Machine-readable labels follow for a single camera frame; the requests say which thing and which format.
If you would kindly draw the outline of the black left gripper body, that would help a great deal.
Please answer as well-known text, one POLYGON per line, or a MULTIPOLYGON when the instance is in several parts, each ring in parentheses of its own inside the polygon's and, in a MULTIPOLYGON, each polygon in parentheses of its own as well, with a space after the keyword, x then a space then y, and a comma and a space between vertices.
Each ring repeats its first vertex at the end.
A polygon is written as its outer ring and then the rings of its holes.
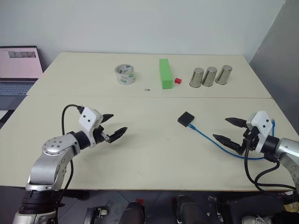
POLYGON ((95 143, 101 143, 103 141, 109 142, 110 137, 104 133, 104 128, 102 126, 99 126, 98 128, 95 128, 93 130, 93 138, 95 140, 95 143))

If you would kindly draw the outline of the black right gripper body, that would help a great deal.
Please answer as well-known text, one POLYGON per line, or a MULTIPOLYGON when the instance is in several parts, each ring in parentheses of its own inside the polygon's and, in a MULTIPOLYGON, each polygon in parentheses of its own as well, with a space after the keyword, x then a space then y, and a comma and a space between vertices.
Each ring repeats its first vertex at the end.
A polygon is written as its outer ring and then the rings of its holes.
POLYGON ((248 128, 243 134, 243 141, 241 145, 241 152, 242 154, 245 153, 246 149, 250 151, 254 151, 256 149, 257 143, 259 142, 259 130, 257 127, 252 128, 249 130, 248 128))

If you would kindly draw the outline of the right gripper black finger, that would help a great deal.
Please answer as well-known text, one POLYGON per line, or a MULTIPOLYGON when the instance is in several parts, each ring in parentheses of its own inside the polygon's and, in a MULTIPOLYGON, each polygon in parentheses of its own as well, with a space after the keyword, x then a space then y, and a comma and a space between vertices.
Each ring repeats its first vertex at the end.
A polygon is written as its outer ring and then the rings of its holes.
POLYGON ((233 149, 234 151, 236 151, 238 154, 243 154, 243 147, 240 146, 238 143, 233 142, 231 139, 222 136, 222 135, 217 135, 217 134, 213 134, 213 137, 220 142, 222 145, 233 149))
POLYGON ((239 118, 225 118, 227 122, 230 124, 240 127, 240 128, 246 128, 247 127, 247 121, 244 119, 239 119, 239 118))

